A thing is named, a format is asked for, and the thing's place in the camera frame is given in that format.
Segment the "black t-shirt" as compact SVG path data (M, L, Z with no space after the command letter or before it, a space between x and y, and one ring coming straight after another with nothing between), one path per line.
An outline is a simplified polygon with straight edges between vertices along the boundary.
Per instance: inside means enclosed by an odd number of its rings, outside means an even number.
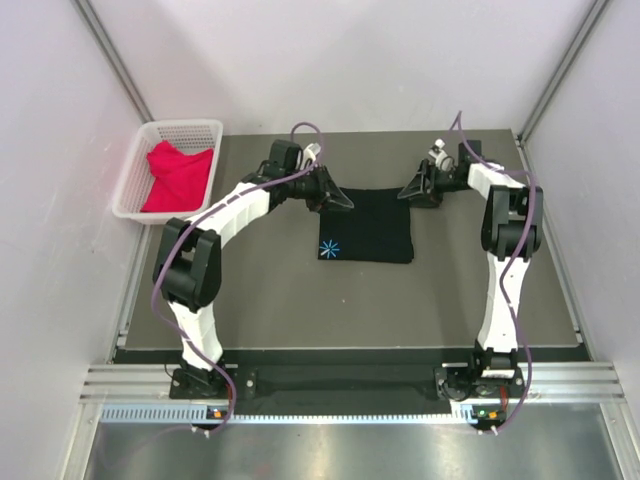
M354 203L345 212L320 214L317 258L409 264L414 259L410 205L398 188L346 189Z

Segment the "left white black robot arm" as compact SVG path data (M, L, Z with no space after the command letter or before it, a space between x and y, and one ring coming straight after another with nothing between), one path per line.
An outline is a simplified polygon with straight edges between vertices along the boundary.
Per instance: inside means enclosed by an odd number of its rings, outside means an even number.
M205 396L226 387L218 365L223 354L214 317L222 284L222 250L252 222L289 199L312 212L349 212L354 203L320 164L322 146L289 140L272 143L269 156L220 201L187 219L172 218L162 230L152 299L165 300L182 340L181 374Z

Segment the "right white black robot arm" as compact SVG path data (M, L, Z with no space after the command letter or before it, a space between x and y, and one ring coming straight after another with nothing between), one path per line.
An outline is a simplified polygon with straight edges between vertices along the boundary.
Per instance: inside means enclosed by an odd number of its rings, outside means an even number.
M516 180L500 164L478 160L477 145L461 143L453 157L437 139L398 198L437 208L445 194L473 190L485 200L480 232L489 272L485 313L470 365L449 371L441 391L461 388L487 396L523 380L518 313L526 273L542 243L543 190Z

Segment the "crumpled red t-shirt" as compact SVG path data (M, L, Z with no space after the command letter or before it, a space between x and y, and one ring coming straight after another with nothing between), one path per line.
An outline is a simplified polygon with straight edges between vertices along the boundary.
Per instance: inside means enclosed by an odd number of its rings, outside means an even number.
M141 211L174 213L197 210L204 201L213 156L213 148L185 154L168 141L157 144L147 154L154 181Z

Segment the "white perforated plastic basket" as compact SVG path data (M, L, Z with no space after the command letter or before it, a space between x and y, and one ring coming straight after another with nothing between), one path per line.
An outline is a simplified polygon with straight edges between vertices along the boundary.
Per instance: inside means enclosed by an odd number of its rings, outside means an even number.
M161 224L210 205L223 124L215 119L143 124L117 182L112 213L141 224Z

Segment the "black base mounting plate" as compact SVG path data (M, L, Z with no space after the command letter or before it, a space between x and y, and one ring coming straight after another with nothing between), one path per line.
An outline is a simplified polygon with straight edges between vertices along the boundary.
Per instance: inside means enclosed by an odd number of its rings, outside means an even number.
M207 388L173 372L173 400L232 400L239 414L433 414L455 400L502 403L522 396L510 387L461 388L444 394L451 370L465 370L474 349L231 349L220 362L227 379Z

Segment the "aluminium frame rail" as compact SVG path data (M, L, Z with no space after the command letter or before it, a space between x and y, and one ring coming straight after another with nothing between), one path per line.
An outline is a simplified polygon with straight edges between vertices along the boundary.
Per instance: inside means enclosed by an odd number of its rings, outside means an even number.
M82 403L160 403L169 399L171 366L93 365L81 388ZM527 403L623 402L625 395L612 364L537 363Z

